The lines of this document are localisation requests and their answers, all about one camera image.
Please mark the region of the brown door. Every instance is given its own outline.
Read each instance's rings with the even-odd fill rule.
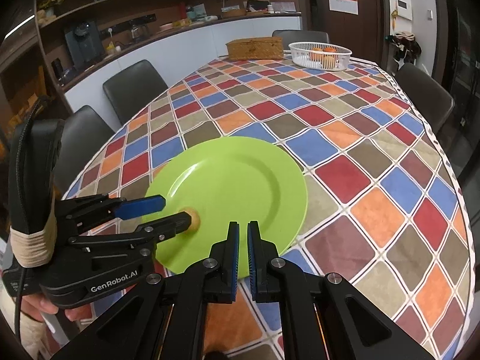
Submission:
[[[325,31],[330,42],[352,56],[381,64],[385,12],[383,0],[358,0],[358,15],[331,11],[329,0],[307,0],[308,30]]]

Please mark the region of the green plate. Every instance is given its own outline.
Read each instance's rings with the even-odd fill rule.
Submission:
[[[182,273],[210,254],[227,237],[230,221],[240,224],[238,277],[249,275],[247,224],[258,221],[262,238],[280,253],[297,236],[307,211],[307,187],[295,161],[263,140],[224,137],[200,143],[172,159],[157,174],[146,196],[160,194],[165,209],[143,221],[192,207],[200,228],[181,233],[157,246],[157,259]]]

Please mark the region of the white plastic basket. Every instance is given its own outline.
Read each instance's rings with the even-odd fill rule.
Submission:
[[[292,51],[292,60],[304,68],[318,69],[321,71],[344,71],[350,63],[351,50],[345,47],[328,43],[297,42],[289,44]],[[312,49],[325,49],[332,47],[336,52],[313,51]]]

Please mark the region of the tablecloth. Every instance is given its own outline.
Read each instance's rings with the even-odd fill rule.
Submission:
[[[289,56],[214,60],[117,132],[67,196],[143,197],[171,158],[226,135],[275,144],[304,174],[308,212],[286,259],[310,273],[339,272],[434,357],[453,358],[473,302],[465,203],[430,126],[371,62],[353,58],[332,73]],[[91,233],[138,224],[112,222]],[[93,304],[92,318],[121,295]],[[283,357],[278,305],[252,302],[248,279],[233,305],[208,311],[206,350],[238,360]]]

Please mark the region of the colorful tablecloth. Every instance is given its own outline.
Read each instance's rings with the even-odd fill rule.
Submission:
[[[67,195],[143,197],[171,158],[225,135],[278,145],[304,174],[308,213],[286,259],[315,274],[339,272],[436,358],[453,358],[473,302],[465,204],[430,126],[374,64],[352,59],[348,70],[327,73],[291,57],[214,60],[125,125]],[[278,305],[252,302],[246,280],[236,303],[209,306],[205,349],[281,358]],[[96,302],[92,318],[121,295]]]

